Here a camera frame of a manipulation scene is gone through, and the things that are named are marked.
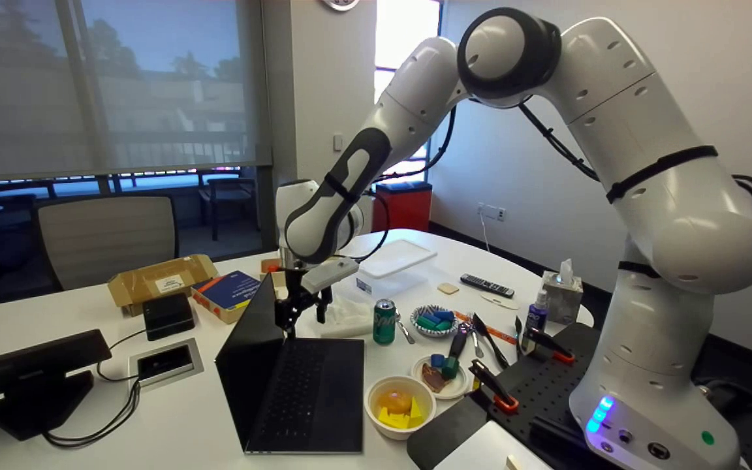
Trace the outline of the blue and green blocks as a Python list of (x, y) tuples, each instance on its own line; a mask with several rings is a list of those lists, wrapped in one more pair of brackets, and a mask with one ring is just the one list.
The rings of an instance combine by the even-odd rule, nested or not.
[(445, 332), (454, 324), (454, 314), (451, 311), (435, 310), (416, 313), (415, 324), (431, 332)]

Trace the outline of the black laptop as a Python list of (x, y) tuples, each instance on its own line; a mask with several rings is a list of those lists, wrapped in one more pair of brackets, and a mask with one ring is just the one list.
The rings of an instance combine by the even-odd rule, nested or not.
[(365, 344), (287, 338), (266, 279), (215, 357), (246, 453), (361, 453)]

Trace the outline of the window with roller blind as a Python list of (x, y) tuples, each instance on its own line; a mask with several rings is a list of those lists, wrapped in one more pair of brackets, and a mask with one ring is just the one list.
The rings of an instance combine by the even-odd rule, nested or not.
[(260, 0), (0, 0), (0, 182), (273, 160)]

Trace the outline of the dark outdoor chair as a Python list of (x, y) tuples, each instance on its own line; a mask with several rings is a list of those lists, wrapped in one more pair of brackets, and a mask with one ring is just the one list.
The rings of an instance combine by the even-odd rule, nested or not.
[(239, 209), (254, 229), (260, 231), (259, 211), (257, 211), (257, 186), (251, 178), (214, 178), (198, 189), (201, 202), (203, 225), (211, 227), (211, 238), (219, 241), (220, 209), (228, 204)]

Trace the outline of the white board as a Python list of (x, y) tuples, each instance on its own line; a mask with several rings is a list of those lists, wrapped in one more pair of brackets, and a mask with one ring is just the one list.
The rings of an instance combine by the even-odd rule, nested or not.
[(487, 422), (433, 470), (553, 470), (500, 425)]

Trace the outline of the tissue box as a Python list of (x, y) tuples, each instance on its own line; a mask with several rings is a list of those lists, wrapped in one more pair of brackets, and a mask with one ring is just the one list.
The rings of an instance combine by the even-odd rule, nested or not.
[(546, 291), (547, 319), (553, 323), (576, 323), (582, 305), (582, 278), (574, 273), (572, 259), (564, 260), (558, 270), (545, 270), (542, 288)]

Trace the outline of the green soda can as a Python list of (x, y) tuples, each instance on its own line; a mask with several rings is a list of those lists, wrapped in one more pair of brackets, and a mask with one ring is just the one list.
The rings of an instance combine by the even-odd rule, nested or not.
[(390, 345), (395, 339), (396, 306), (390, 298), (379, 298), (373, 307), (373, 341)]

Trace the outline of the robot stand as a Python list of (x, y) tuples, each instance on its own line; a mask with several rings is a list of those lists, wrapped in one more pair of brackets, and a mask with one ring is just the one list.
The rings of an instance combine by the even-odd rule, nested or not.
[[(486, 388), (472, 392), (433, 422), (416, 431), (407, 452), (421, 470), (433, 470), (487, 422), (498, 422), (513, 437), (555, 470), (620, 470), (589, 451), (568, 411), (568, 396), (593, 356), (598, 333), (574, 324), (556, 340), (576, 357), (565, 365), (535, 351), (498, 375), (498, 381), (519, 401), (518, 413), (498, 413)], [(725, 406), (739, 435), (741, 455), (752, 470), (752, 351), (710, 334), (692, 371), (693, 380), (712, 386), (713, 402)]]

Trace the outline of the white plastic bag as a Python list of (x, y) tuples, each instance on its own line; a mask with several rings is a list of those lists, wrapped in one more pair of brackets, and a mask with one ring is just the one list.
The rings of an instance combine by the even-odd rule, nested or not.
[(321, 338), (349, 339), (373, 333), (373, 306), (347, 298), (334, 298), (325, 321), (316, 326)]

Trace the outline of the white paper plate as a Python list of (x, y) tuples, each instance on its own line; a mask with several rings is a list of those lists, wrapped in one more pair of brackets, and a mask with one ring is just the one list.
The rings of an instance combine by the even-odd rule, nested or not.
[(442, 387), (432, 386), (429, 381), (426, 380), (426, 374), (424, 370), (434, 369), (431, 365), (431, 355), (424, 355), (418, 359), (414, 365), (409, 369), (409, 375), (415, 380), (423, 382), (424, 386), (433, 393), (437, 400), (450, 401), (462, 398), (463, 395), (471, 390), (473, 380), (469, 378), (468, 369), (465, 366), (458, 364), (458, 371), (456, 377), (443, 381)]

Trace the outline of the red bin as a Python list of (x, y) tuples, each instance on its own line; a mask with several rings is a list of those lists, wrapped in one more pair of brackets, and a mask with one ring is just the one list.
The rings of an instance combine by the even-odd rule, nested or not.
[(374, 232), (384, 231), (387, 227), (429, 232), (431, 184), (425, 181), (380, 183), (375, 191), (385, 200), (387, 208), (379, 200), (373, 203)]

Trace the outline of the clear plastic container with lid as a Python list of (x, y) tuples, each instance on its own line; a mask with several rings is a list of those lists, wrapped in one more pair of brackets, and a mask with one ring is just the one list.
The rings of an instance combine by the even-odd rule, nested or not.
[(394, 298), (425, 283), (422, 267), (436, 256), (436, 251), (406, 239), (387, 243), (361, 262), (354, 286), (371, 298)]

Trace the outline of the black plastic knife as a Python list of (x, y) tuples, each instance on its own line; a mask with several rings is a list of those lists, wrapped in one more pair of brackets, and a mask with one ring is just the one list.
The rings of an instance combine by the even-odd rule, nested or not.
[(474, 330), (476, 330), (482, 337), (486, 338), (487, 341), (490, 344), (490, 348), (492, 348), (493, 356), (495, 357), (496, 362), (499, 365), (499, 368), (501, 368), (501, 371), (504, 371), (510, 366), (509, 361), (507, 360), (507, 357), (499, 350), (498, 345), (495, 344), (492, 334), (489, 331), (489, 328), (486, 326), (484, 321), (480, 318), (480, 316), (477, 315), (477, 313), (472, 313), (471, 315), (471, 324), (474, 327)]

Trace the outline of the white bowl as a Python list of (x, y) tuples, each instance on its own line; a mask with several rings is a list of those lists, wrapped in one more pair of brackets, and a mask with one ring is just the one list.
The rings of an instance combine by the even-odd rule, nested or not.
[[(422, 413), (426, 416), (426, 420), (421, 426), (417, 428), (411, 428), (409, 430), (398, 430), (394, 428), (388, 428), (384, 424), (378, 421), (379, 405), (378, 397), (388, 390), (402, 390), (403, 392), (412, 394), (416, 398), (418, 405), (420, 406)], [(397, 441), (404, 441), (409, 439), (412, 433), (421, 430), (430, 420), (436, 416), (437, 404), (435, 396), (429, 391), (423, 382), (415, 380), (412, 377), (406, 377), (406, 375), (395, 375), (394, 377), (384, 377), (372, 384), (367, 390), (364, 396), (364, 410), (366, 411), (369, 419), (377, 430), (385, 437)]]

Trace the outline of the blue and yellow book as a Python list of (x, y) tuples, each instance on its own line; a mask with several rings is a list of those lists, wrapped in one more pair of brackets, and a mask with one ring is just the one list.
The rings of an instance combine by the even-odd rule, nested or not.
[(191, 297), (225, 324), (234, 324), (259, 289), (261, 282), (236, 270), (191, 287)]

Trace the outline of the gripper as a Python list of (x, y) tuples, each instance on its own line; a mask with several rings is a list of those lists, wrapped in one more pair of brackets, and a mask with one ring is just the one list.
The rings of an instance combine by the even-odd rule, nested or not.
[(284, 270), (287, 297), (275, 300), (275, 324), (280, 327), (287, 339), (296, 338), (296, 321), (300, 312), (308, 307), (316, 307), (316, 320), (319, 324), (326, 323), (326, 312), (331, 306), (332, 288), (319, 288), (311, 283), (304, 283), (308, 270)]

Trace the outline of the orange ball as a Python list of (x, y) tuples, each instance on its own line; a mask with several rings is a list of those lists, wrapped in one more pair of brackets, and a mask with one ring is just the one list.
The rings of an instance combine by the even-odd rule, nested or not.
[(378, 405), (390, 415), (408, 415), (412, 410), (414, 396), (402, 390), (388, 390), (378, 397)]

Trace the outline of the blue spray bottle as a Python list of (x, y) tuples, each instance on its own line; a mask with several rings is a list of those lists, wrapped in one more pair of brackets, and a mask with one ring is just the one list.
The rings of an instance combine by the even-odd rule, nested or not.
[(535, 297), (535, 301), (530, 305), (526, 324), (523, 330), (523, 336), (520, 340), (520, 351), (524, 355), (531, 354), (537, 346), (537, 334), (545, 331), (546, 320), (548, 315), (548, 301), (546, 289), (541, 289)]

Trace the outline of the beige office chair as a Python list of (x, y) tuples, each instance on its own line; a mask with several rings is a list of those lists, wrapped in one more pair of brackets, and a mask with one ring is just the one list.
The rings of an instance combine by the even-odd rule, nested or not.
[(179, 255), (175, 203), (166, 193), (51, 200), (33, 206), (31, 221), (57, 292), (102, 285)]

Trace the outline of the black monitor on stand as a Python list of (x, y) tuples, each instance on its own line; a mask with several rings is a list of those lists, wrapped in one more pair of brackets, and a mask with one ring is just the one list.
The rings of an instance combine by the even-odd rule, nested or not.
[(59, 428), (95, 384), (87, 367), (111, 357), (96, 328), (0, 354), (0, 429), (26, 441)]

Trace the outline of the orange stick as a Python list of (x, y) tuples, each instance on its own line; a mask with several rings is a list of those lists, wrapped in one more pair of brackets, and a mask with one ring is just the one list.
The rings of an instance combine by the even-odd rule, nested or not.
[[(454, 311), (454, 316), (456, 316), (456, 318), (459, 319), (460, 321), (463, 321), (465, 323), (471, 324), (472, 328), (475, 328), (473, 326), (474, 323), (473, 323), (471, 317), (469, 317), (467, 315), (464, 315), (463, 313), (460, 313), (459, 311)], [(518, 339), (516, 338), (516, 336), (512, 336), (511, 334), (502, 332), (502, 331), (498, 330), (497, 328), (492, 328), (490, 326), (487, 326), (486, 327), (486, 331), (491, 336), (493, 336), (495, 338), (499, 338), (500, 340), (504, 340), (508, 344), (511, 344), (511, 345), (517, 345), (518, 344)]]

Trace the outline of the yellow blocks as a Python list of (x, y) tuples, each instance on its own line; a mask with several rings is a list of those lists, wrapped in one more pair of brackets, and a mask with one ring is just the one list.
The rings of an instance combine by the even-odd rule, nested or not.
[(385, 409), (379, 408), (378, 421), (388, 428), (409, 430), (421, 426), (425, 420), (426, 416), (422, 413), (416, 398), (408, 415), (390, 415)]

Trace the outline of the brown toy food piece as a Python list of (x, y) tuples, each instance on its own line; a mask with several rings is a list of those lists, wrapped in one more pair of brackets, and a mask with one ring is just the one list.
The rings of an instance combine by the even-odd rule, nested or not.
[(429, 363), (422, 364), (420, 376), (424, 384), (435, 394), (441, 393), (449, 382), (449, 380), (443, 377), (440, 369), (430, 366)]

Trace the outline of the patterned paper plate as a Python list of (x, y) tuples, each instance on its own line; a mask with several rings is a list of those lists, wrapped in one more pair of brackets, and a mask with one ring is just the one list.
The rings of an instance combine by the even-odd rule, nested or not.
[(414, 327), (415, 330), (417, 330), (418, 332), (420, 332), (421, 334), (423, 334), (423, 336), (426, 336), (426, 337), (429, 337), (429, 338), (445, 338), (445, 337), (449, 336), (450, 334), (453, 334), (454, 332), (456, 332), (458, 325), (460, 323), (462, 323), (457, 318), (454, 318), (454, 324), (453, 324), (452, 328), (450, 330), (445, 331), (445, 332), (431, 332), (429, 330), (425, 330), (424, 328), (420, 328), (420, 327), (418, 327), (418, 325), (415, 324), (416, 313), (418, 313), (420, 311), (435, 311), (435, 310), (451, 311), (452, 313), (454, 313), (454, 310), (447, 309), (446, 307), (441, 307), (441, 306), (436, 305), (436, 304), (422, 305), (420, 307), (416, 307), (413, 310), (413, 312), (411, 313), (411, 315), (410, 315), (410, 321), (412, 323), (412, 327)]

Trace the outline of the small black box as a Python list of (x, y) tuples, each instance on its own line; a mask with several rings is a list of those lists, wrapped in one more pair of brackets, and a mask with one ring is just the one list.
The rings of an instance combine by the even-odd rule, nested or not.
[(144, 333), (149, 341), (164, 339), (196, 327), (193, 309), (184, 292), (142, 303)]

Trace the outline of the black remote control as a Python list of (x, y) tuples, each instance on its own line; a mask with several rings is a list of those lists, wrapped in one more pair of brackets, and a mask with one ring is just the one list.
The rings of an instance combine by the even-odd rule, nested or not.
[(514, 298), (514, 291), (512, 288), (498, 285), (497, 283), (492, 283), (475, 275), (463, 274), (460, 277), (460, 283), (481, 290), (482, 292), (488, 292), (488, 294), (500, 296), (502, 298)]

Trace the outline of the cardboard box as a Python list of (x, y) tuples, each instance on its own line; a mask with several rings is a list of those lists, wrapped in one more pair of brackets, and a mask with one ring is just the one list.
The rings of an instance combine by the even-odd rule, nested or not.
[(194, 285), (218, 275), (209, 256), (193, 254), (116, 274), (107, 287), (123, 315), (137, 317), (143, 314), (144, 302), (173, 294), (190, 296)]

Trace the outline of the table power socket plate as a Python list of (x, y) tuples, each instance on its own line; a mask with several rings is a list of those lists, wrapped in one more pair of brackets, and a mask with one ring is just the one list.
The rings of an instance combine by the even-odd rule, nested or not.
[(143, 392), (169, 386), (205, 371), (195, 338), (144, 351), (129, 357), (128, 372)]

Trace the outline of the narrow bright window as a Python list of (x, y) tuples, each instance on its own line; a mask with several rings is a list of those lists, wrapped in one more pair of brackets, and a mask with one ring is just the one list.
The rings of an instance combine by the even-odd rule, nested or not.
[(443, 0), (376, 0), (374, 98), (378, 101), (406, 57), (441, 32)]

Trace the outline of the white oval disc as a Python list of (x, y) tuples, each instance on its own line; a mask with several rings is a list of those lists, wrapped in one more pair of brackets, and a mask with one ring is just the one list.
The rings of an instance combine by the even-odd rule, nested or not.
[(504, 309), (508, 309), (510, 311), (517, 311), (520, 307), (519, 304), (517, 304), (516, 301), (514, 301), (512, 298), (500, 297), (492, 294), (491, 292), (481, 292), (480, 297), (487, 302), (495, 304), (499, 307), (504, 307)]

